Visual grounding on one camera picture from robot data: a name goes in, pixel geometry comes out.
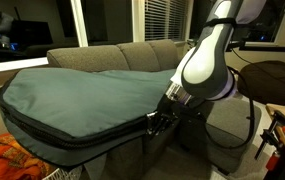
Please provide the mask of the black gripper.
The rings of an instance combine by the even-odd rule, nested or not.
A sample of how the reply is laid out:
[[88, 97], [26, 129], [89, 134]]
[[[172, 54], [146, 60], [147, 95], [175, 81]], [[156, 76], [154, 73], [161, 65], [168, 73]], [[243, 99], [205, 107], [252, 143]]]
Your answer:
[[165, 132], [180, 117], [182, 110], [190, 110], [203, 102], [201, 98], [190, 97], [178, 100], [176, 97], [170, 99], [167, 95], [163, 95], [156, 110], [146, 115], [147, 135], [155, 137]]

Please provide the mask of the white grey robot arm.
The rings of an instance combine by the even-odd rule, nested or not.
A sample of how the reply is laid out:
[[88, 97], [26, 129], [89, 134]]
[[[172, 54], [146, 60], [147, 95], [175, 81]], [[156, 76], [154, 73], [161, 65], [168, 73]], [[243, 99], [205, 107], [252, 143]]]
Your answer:
[[235, 78], [225, 62], [225, 51], [237, 25], [246, 25], [261, 13], [266, 0], [217, 0], [195, 47], [179, 63], [156, 111], [148, 114], [147, 133], [154, 137], [175, 119], [172, 105], [191, 98], [220, 100], [235, 89]]

